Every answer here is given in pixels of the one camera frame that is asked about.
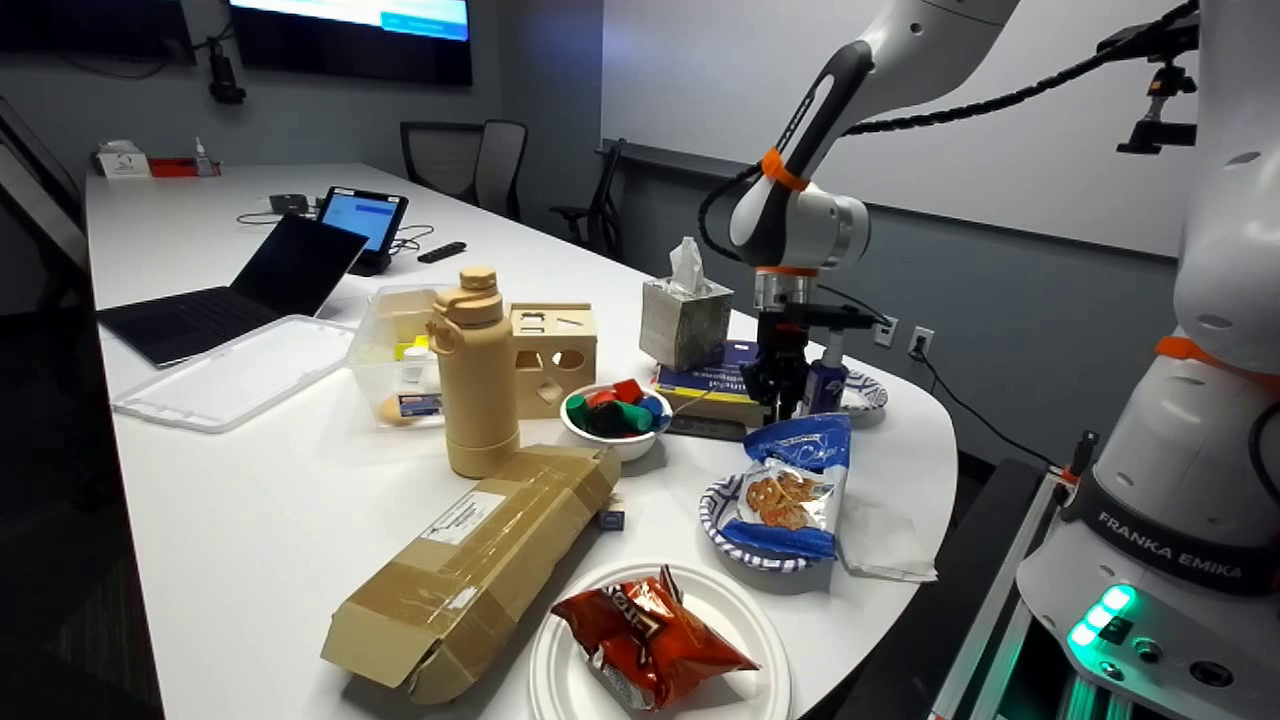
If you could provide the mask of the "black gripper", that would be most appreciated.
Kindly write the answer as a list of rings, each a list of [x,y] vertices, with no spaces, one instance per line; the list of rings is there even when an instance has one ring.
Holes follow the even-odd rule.
[[[875,312],[858,305],[815,305],[810,294],[811,271],[762,271],[756,277],[756,358],[746,366],[750,395],[762,405],[765,424],[775,424],[775,398],[785,419],[810,410],[810,330],[871,327]]]

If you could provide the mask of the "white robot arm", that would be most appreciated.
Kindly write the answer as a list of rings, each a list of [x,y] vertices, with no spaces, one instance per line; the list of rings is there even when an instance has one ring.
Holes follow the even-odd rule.
[[[1021,0],[889,0],[756,158],[730,238],[834,268],[868,208],[811,182],[854,130],[935,125]],[[1180,720],[1280,720],[1280,0],[1189,0],[1200,47],[1177,330],[1018,593],[1067,664]]]

